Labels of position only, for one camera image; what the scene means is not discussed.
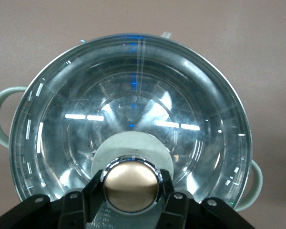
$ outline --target pot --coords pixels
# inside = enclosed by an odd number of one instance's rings
[[[216,197],[241,210],[261,190],[236,92],[209,61],[170,39],[118,34],[85,42],[54,59],[28,87],[2,91],[0,107],[16,92],[24,94],[10,137],[0,127],[0,143],[10,150],[21,200],[60,199],[134,151],[167,169],[175,189],[198,203]],[[242,200],[251,166],[254,187]],[[154,222],[160,209],[136,217]],[[105,211],[111,209],[101,208],[95,227]],[[120,217],[114,214],[108,225]]]

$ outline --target silver bolt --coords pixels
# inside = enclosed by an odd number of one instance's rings
[[[73,193],[70,195],[70,199],[75,199],[78,197],[78,193]]]
[[[216,201],[213,200],[213,199],[208,199],[207,203],[208,203],[208,205],[210,205],[210,206],[217,206]]]
[[[36,200],[35,200],[35,203],[40,203],[40,202],[42,202],[43,201],[43,197],[39,197],[39,198],[37,198]]]
[[[183,195],[182,195],[181,193],[175,193],[175,194],[174,194],[174,197],[175,197],[176,199],[182,199],[182,198],[183,198]]]

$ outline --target beige tabletop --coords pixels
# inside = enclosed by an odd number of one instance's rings
[[[259,229],[286,229],[286,0],[0,0],[0,91],[27,86],[81,39],[164,31],[213,63],[246,109],[265,182],[240,214]],[[6,133],[20,97],[1,110]],[[0,215],[19,202],[0,145]]]

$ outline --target round knob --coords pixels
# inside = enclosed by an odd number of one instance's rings
[[[104,192],[113,208],[125,213],[140,212],[157,200],[159,177],[148,163],[126,160],[109,169]]]

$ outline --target glass lid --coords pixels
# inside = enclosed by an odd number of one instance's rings
[[[145,34],[83,43],[36,76],[11,130],[11,170],[20,198],[45,194],[54,201],[83,188],[102,143],[124,132],[148,134],[165,146],[176,190],[190,192],[198,203],[217,197],[236,208],[252,156],[238,96],[199,54]],[[125,136],[133,148],[144,140]],[[110,163],[105,153],[102,158]],[[89,227],[127,228],[128,222],[140,228],[141,220],[142,228],[153,228],[162,206],[126,219],[104,204]]]

